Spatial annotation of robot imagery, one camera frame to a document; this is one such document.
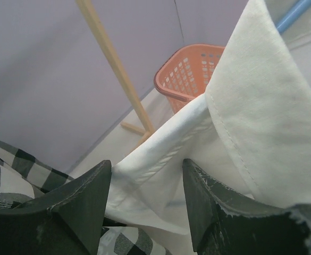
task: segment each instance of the wall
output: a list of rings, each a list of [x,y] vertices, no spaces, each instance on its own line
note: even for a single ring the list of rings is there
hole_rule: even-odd
[[[248,0],[175,0],[184,44],[225,46]]]
[[[139,95],[183,46],[174,1],[92,0]],[[0,1],[0,139],[67,171],[130,107],[74,0]]]

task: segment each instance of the blue pole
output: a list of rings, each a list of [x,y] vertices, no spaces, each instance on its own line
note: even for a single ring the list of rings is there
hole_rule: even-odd
[[[284,33],[311,6],[311,0],[299,0],[276,24],[280,34]]]

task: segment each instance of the laundry basket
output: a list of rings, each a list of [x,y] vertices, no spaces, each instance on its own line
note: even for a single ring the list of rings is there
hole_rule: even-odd
[[[224,48],[208,44],[183,47],[156,73],[155,88],[167,96],[174,113],[205,92]]]

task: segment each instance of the wooden stand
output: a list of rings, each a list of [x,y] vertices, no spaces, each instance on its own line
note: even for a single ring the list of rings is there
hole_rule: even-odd
[[[95,11],[93,4],[91,3],[91,0],[76,0],[76,3],[82,12],[82,15],[86,19],[91,29],[91,32],[93,33],[98,44],[100,45],[102,52],[104,53],[110,66],[112,67],[121,87],[127,95],[136,114],[138,115],[142,125],[144,126],[144,129],[141,129],[129,123],[121,122],[121,126],[126,130],[142,135],[142,138],[136,146],[137,148],[154,133],[152,123],[150,122],[149,117],[135,91],[135,88],[132,85],[121,61],[119,60],[115,48],[109,40],[109,37]]]

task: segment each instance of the black and white checkered cloth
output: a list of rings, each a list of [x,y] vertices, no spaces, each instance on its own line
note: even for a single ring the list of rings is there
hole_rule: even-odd
[[[14,208],[72,181],[34,156],[0,141],[0,209]],[[98,255],[169,255],[143,230],[103,227]]]

